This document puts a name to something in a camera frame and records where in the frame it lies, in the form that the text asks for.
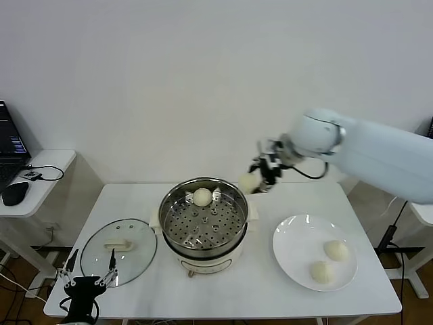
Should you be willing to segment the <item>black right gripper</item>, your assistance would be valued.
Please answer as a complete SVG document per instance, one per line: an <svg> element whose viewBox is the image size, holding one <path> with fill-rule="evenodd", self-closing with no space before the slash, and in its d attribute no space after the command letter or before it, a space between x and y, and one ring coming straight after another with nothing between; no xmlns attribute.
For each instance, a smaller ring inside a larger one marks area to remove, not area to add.
<svg viewBox="0 0 433 325"><path fill-rule="evenodd" d="M288 167L281 161L281 142L274 139L265 139L258 142L258 153L249 167L249 173L260 171L260 180L255 193L269 192L282 178L282 171Z"/></svg>

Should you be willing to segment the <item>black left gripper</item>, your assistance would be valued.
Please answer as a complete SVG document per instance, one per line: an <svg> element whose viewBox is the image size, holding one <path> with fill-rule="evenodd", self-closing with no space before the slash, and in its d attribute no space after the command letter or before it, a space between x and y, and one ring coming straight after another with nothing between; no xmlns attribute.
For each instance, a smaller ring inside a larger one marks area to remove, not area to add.
<svg viewBox="0 0 433 325"><path fill-rule="evenodd" d="M58 270L58 278L64 283L72 283L78 249L65 262L63 268ZM75 285L65 289L70 305L63 324L85 323L95 324L99 318L99 307L95 304L95 298L101 294L101 287L109 287L118 277L116 268L115 249L111 250L108 271L100 278L97 276L75 277Z"/></svg>

